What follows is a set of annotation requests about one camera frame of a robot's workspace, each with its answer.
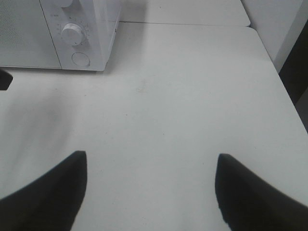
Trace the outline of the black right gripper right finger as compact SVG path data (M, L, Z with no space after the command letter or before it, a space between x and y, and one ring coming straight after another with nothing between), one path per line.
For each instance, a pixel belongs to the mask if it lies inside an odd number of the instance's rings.
M230 154L218 156L215 194L232 231L306 231L308 208L277 190Z

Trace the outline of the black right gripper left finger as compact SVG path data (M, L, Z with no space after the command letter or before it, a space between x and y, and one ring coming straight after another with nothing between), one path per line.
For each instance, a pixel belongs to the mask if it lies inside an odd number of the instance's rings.
M87 155L75 151L0 201L2 231L69 231L87 188Z

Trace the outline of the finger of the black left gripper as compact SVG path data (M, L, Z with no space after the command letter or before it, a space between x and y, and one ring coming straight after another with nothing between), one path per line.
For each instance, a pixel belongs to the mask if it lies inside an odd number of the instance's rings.
M0 90L6 91L12 83L13 76L4 70L0 70Z

